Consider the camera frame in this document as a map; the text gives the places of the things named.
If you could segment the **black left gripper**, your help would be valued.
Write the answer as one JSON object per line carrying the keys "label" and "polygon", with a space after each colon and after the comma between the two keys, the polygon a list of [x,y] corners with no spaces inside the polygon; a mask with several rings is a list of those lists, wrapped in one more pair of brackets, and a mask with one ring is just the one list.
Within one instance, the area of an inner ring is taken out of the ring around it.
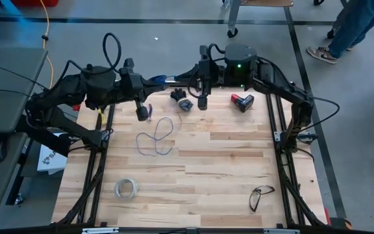
{"label": "black left gripper", "polygon": [[120,99],[145,101],[146,94],[165,91],[168,88],[166,77],[152,77],[146,80],[146,94],[143,85],[143,77],[139,73],[121,73],[120,74]]}

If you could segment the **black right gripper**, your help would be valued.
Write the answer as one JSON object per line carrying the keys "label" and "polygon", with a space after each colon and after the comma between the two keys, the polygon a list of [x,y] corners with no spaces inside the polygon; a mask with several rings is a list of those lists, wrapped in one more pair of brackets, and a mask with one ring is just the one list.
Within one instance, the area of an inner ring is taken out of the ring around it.
{"label": "black right gripper", "polygon": [[198,80],[199,97],[211,94],[212,87],[219,82],[221,66],[209,58],[202,59],[192,69],[175,76],[175,81],[181,84],[195,84]]}

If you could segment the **grey yellow work glove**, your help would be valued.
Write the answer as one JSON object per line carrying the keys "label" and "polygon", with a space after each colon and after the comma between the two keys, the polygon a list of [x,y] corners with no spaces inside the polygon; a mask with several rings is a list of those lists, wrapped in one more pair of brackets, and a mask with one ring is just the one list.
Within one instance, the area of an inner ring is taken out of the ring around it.
{"label": "grey yellow work glove", "polygon": [[186,92],[181,88],[171,91],[170,97],[177,102],[178,107],[184,112],[188,112],[193,107],[193,103],[187,98]]}

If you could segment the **red black power tool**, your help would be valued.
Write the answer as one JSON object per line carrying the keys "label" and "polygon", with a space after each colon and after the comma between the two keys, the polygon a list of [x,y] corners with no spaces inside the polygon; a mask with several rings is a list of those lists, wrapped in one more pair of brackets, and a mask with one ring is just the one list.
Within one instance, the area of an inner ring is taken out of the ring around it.
{"label": "red black power tool", "polygon": [[231,101],[238,107],[239,111],[247,111],[254,103],[255,97],[249,94],[247,97],[242,98],[237,94],[231,95]]}

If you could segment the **wooden workbench grey legs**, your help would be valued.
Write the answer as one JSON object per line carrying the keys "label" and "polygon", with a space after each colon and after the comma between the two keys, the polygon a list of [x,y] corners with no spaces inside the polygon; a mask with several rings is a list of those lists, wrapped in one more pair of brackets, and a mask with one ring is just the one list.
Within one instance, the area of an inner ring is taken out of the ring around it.
{"label": "wooden workbench grey legs", "polygon": [[227,21],[227,36],[234,38],[238,34],[236,21],[241,6],[246,7],[292,7],[296,0],[221,0],[223,6],[229,9]]}

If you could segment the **white printed box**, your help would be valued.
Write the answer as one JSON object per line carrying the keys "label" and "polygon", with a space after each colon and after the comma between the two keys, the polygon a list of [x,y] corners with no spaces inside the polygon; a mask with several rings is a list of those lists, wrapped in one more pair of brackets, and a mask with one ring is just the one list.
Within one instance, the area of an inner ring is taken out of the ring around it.
{"label": "white printed box", "polygon": [[55,174],[65,168],[67,159],[67,157],[42,145],[36,170],[38,172],[47,172],[49,175]]}

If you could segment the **clear black safety glasses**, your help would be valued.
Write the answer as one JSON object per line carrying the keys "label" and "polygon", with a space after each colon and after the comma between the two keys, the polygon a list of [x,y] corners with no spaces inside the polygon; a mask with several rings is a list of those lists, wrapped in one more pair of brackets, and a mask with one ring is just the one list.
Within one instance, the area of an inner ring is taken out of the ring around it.
{"label": "clear black safety glasses", "polygon": [[256,212],[261,196],[275,192],[275,188],[269,185],[261,185],[252,190],[249,195],[249,208],[252,212]]}

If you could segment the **grey desk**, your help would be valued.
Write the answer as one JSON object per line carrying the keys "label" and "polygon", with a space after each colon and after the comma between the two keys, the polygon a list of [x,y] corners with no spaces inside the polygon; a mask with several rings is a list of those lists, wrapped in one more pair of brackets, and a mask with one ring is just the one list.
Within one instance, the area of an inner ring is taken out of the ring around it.
{"label": "grey desk", "polygon": [[27,139],[15,128],[46,56],[38,48],[0,47],[0,137],[6,146],[5,159],[0,162],[0,205]]}

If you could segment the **red plastic crate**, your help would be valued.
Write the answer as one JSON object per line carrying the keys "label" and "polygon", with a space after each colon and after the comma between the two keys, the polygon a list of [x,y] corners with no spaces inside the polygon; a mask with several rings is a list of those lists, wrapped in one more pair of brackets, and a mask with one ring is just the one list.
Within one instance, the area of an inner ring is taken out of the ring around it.
{"label": "red plastic crate", "polygon": [[10,0],[17,7],[41,7],[43,4],[46,7],[57,6],[59,0]]}

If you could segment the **person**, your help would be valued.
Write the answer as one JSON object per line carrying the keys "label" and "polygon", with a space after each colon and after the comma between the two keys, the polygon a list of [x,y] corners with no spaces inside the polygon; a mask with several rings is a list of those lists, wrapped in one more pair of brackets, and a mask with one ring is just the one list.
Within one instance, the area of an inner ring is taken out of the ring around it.
{"label": "person", "polygon": [[326,47],[310,46],[306,52],[329,64],[337,63],[345,51],[353,50],[374,27],[374,0],[350,0],[345,19]]}

